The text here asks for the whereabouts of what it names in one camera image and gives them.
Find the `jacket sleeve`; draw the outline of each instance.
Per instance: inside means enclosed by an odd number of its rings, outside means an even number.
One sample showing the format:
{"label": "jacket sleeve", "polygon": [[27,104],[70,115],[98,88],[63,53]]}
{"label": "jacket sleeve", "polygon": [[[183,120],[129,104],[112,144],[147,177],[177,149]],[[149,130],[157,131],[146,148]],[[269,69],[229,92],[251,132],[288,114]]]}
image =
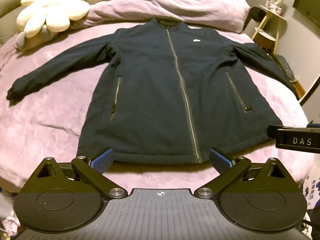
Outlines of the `jacket sleeve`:
{"label": "jacket sleeve", "polygon": [[257,43],[241,44],[231,40],[230,43],[231,53],[235,53],[242,62],[248,63],[264,75],[284,84],[294,93],[297,100],[299,100],[298,93],[287,76]]}
{"label": "jacket sleeve", "polygon": [[18,78],[8,90],[7,100],[20,99],[40,90],[68,72],[93,67],[110,61],[113,57],[113,34],[88,40],[71,47],[36,70]]}

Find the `zippered pocket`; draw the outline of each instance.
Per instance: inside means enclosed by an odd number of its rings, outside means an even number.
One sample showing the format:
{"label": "zippered pocket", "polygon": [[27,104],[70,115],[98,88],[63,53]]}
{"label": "zippered pocket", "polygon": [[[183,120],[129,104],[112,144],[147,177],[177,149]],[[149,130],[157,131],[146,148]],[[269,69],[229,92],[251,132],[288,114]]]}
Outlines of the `zippered pocket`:
{"label": "zippered pocket", "polygon": [[231,79],[231,77],[230,77],[230,74],[229,74],[227,71],[226,71],[226,73],[227,73],[227,77],[228,77],[228,80],[229,80],[229,82],[230,82],[230,85],[232,86],[233,91],[234,91],[234,93],[236,94],[236,96],[237,96],[237,98],[238,98],[238,101],[239,101],[239,103],[241,104],[241,107],[242,107],[243,111],[244,111],[245,113],[247,113],[249,110],[252,110],[252,106],[247,105],[247,104],[243,101],[242,97],[241,97],[240,94],[239,94],[239,91],[238,91],[236,85],[234,84],[234,82],[232,81],[232,79]]}
{"label": "zippered pocket", "polygon": [[117,86],[116,86],[116,94],[115,94],[115,98],[114,98],[114,101],[112,103],[112,108],[111,108],[110,121],[112,119],[114,119],[114,117],[116,115],[118,96],[119,96],[119,89],[120,89],[121,83],[122,83],[122,77],[118,77],[117,78]]}

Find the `mattress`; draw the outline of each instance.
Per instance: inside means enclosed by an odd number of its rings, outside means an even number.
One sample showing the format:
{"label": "mattress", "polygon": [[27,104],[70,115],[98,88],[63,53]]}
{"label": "mattress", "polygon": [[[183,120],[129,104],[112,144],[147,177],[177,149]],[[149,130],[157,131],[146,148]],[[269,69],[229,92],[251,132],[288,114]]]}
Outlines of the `mattress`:
{"label": "mattress", "polygon": [[[19,191],[45,157],[52,156],[57,162],[70,162],[75,158],[93,90],[107,64],[71,73],[10,106],[5,97],[12,83],[76,44],[137,24],[143,23],[111,23],[61,33],[52,43],[22,55],[13,48],[14,37],[0,48],[3,63],[0,72],[0,187]],[[219,32],[237,42],[252,42],[244,33]],[[256,72],[251,66],[246,68],[285,126],[305,127],[308,124],[299,102],[287,87]],[[313,165],[313,154],[277,149],[274,141],[237,155],[245,155],[258,163],[264,163],[270,157],[278,158],[297,183],[307,177]],[[209,163],[114,163],[104,175],[128,192],[132,188],[190,188],[194,191],[218,176],[218,172]]]}

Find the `round metal bolt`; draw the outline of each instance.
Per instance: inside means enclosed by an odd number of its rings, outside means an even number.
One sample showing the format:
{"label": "round metal bolt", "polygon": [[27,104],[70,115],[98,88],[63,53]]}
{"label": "round metal bolt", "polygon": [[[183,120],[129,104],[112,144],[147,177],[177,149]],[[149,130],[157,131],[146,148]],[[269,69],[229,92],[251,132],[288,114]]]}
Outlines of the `round metal bolt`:
{"label": "round metal bolt", "polygon": [[201,196],[210,196],[213,192],[207,187],[202,187],[197,190],[198,194]]}
{"label": "round metal bolt", "polygon": [[113,188],[113,189],[109,190],[109,194],[112,195],[112,196],[119,197],[119,196],[124,194],[124,190],[122,188],[116,187],[116,188]]}

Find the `dark navy jacket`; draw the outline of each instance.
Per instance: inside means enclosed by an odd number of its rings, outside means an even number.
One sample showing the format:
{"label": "dark navy jacket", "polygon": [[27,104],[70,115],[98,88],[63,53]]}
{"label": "dark navy jacket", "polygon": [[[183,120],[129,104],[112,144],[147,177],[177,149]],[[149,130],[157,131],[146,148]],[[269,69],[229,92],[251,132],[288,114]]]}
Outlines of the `dark navy jacket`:
{"label": "dark navy jacket", "polygon": [[235,153],[269,140],[281,124],[245,69],[246,62],[291,89],[255,43],[211,28],[157,19],[76,45],[17,79],[7,99],[41,89],[70,71],[105,62],[77,155],[113,148],[115,161],[155,164],[207,161],[211,147]]}

